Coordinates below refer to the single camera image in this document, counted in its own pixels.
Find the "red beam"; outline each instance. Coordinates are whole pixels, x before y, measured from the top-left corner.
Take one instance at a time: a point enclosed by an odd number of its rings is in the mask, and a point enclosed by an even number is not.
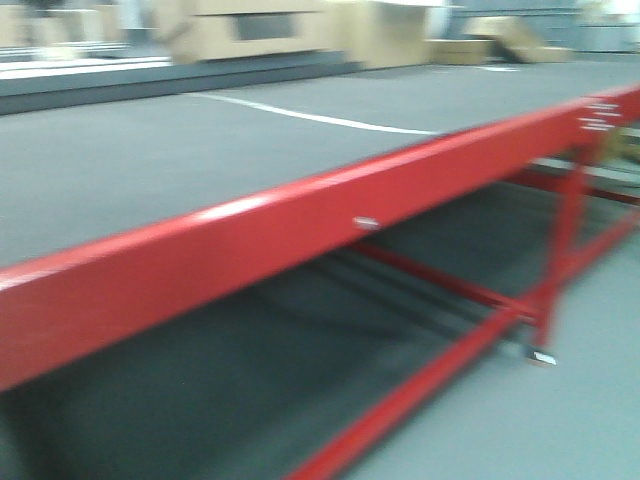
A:
[[[524,187],[537,188],[547,192],[557,193],[562,184],[563,177],[560,175],[550,175],[548,173],[536,172],[535,170],[523,170],[509,176],[505,181],[522,185]],[[640,205],[640,197],[627,193],[610,192],[598,188],[588,188],[587,195],[591,197],[604,198],[614,202],[627,203],[630,205]]]
[[[586,246],[575,250],[563,272],[563,281],[577,276],[606,252],[614,248],[624,238],[640,226],[640,208],[634,208],[622,220]]]
[[[535,318],[538,313],[535,307],[526,305],[515,298],[507,297],[506,295],[494,292],[482,285],[477,285],[473,282],[454,277],[446,272],[420,264],[415,260],[398,255],[397,253],[385,250],[375,245],[357,242],[349,248],[362,255],[366,255],[367,257],[391,265],[392,267],[413,275],[414,277],[439,285],[481,305],[486,305],[492,308],[509,307],[528,319]]]
[[[329,480],[360,457],[420,404],[445,385],[462,367],[484,352],[518,322],[518,312],[500,310],[425,365],[364,416],[335,437],[286,480]]]

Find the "gray felt surface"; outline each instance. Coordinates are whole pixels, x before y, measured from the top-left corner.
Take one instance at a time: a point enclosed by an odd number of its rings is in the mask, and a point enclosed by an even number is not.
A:
[[[640,80],[632,56],[516,68],[423,66],[216,93],[447,132]],[[188,95],[1,117],[0,266],[421,140]]]

